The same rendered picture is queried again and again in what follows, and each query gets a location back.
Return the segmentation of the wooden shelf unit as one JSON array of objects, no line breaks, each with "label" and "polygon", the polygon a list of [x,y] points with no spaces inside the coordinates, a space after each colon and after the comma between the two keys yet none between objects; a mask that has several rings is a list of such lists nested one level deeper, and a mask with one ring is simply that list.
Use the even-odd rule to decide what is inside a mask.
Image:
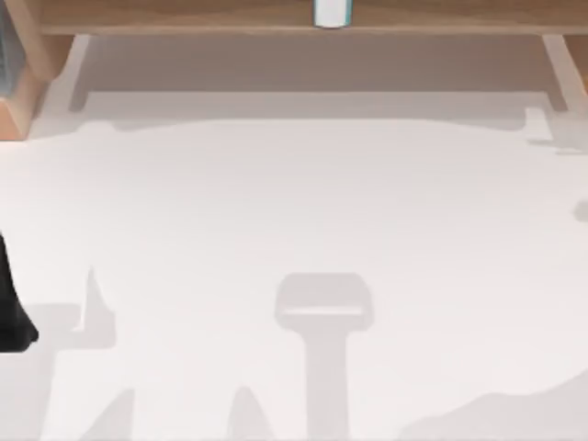
[{"label": "wooden shelf unit", "polygon": [[0,0],[0,140],[23,141],[80,39],[64,115],[94,92],[131,129],[191,119],[433,117],[511,129],[525,99],[550,135],[588,139],[588,0]]}]

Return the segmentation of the white and teal can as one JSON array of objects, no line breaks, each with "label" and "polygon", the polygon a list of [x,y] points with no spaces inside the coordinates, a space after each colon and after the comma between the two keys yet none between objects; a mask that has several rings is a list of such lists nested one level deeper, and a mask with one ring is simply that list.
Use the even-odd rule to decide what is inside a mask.
[{"label": "white and teal can", "polygon": [[312,0],[313,25],[344,28],[351,24],[353,0]]}]

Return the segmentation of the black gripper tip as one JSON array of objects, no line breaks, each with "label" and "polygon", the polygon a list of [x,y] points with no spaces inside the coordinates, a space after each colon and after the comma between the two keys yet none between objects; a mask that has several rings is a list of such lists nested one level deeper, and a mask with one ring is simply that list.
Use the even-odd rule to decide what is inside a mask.
[{"label": "black gripper tip", "polygon": [[0,354],[22,353],[37,343],[39,336],[18,298],[6,243],[0,233]]}]

